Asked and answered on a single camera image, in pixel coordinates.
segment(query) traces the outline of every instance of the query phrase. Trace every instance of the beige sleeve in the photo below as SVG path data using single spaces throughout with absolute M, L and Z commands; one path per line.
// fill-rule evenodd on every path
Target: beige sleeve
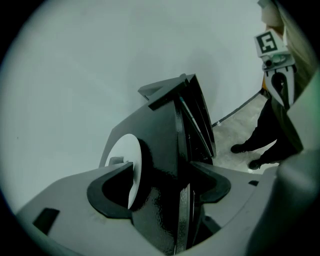
M 284 23 L 276 5 L 268 1 L 262 9 L 261 20 L 269 27 L 282 27 Z

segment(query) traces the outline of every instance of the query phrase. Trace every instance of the concrete floor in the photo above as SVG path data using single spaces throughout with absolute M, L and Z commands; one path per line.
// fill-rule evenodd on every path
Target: concrete floor
M 213 160 L 215 166 L 251 174 L 263 174 L 265 169 L 279 165 L 278 163 L 263 164 L 258 170 L 248 168 L 251 160 L 258 159 L 275 142 L 255 151 L 239 154 L 230 151 L 231 146 L 244 143 L 251 136 L 266 101 L 267 99 L 259 94 L 239 111 L 213 127 L 217 154 Z

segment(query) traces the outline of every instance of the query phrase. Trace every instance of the black pants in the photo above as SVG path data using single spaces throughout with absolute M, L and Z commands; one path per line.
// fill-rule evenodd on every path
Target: black pants
M 280 162 L 297 153 L 297 150 L 284 134 L 277 117 L 274 114 L 271 106 L 271 99 L 268 99 L 259 116 L 257 127 L 244 144 L 247 151 L 253 151 L 262 148 L 275 140 L 276 143 L 260 157 L 260 161 L 263 164 Z

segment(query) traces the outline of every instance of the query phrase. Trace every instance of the black shoe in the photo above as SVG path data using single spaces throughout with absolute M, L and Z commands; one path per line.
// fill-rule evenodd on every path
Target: black shoe
M 246 149 L 245 144 L 235 144 L 235 145 L 233 145 L 233 146 L 231 147 L 230 150 L 231 150 L 232 153 L 235 153 L 235 154 L 248 151 L 248 150 Z
M 263 165 L 263 163 L 260 161 L 260 159 L 257 160 L 252 160 L 249 164 L 248 167 L 251 170 L 257 170 L 260 169 L 260 167 Z

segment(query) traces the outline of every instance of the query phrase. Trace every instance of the white wall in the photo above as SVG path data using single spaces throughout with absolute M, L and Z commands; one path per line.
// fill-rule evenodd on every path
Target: white wall
M 244 0 L 49 1 L 0 74 L 1 185 L 14 212 L 53 181 L 98 167 L 111 129 L 145 101 L 140 86 L 196 73 L 212 123 L 263 74 Z

